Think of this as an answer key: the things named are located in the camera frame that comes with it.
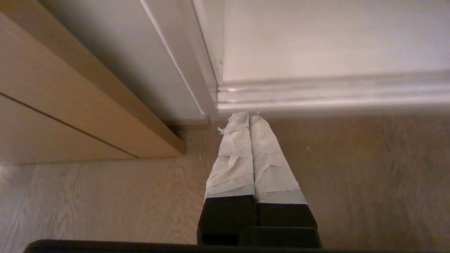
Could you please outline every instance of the cabinet door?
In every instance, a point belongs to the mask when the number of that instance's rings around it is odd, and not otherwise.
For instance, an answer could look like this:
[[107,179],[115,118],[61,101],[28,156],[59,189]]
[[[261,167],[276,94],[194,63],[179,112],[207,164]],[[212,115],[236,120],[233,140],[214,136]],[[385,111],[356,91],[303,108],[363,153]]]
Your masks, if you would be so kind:
[[133,156],[0,95],[0,163],[131,159]]
[[134,157],[182,155],[184,143],[47,9],[0,7],[0,93]]

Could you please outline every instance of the white paper wrapping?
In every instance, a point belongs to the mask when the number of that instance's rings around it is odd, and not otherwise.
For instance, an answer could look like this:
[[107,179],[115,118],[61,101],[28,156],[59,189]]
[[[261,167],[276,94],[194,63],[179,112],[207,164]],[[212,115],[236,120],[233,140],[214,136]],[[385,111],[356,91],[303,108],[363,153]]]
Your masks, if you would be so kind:
[[255,194],[258,203],[307,204],[266,120],[250,119]]
[[206,198],[255,195],[253,154],[247,112],[233,114],[206,181]]

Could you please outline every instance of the torn paper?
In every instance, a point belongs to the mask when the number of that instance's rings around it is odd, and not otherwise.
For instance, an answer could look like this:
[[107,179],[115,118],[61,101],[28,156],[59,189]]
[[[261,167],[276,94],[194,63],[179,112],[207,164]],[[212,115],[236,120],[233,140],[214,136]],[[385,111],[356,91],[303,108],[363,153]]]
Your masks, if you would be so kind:
[[250,120],[255,194],[258,203],[306,204],[297,180],[266,120]]
[[255,195],[248,113],[233,114],[222,133],[219,155],[206,182],[205,199]]

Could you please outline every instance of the laminate flooring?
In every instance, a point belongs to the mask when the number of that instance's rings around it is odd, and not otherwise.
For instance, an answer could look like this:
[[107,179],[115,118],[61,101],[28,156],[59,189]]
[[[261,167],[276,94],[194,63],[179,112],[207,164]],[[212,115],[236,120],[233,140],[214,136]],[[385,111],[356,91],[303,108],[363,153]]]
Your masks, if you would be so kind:
[[[0,167],[0,252],[38,239],[195,244],[221,135],[174,159]],[[270,121],[324,248],[450,250],[450,117]]]

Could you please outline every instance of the wood grain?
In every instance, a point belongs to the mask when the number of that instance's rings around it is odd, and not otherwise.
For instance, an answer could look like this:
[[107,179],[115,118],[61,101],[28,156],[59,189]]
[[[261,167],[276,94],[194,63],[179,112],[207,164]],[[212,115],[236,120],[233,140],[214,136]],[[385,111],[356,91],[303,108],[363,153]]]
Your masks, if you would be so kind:
[[37,1],[3,1],[0,22],[0,92],[137,157],[183,153],[183,142]]
[[[270,123],[325,248],[450,250],[448,115]],[[195,244],[225,125],[181,131],[180,158],[1,168],[0,252],[43,238]]]
[[0,95],[0,161],[49,163],[133,156]]

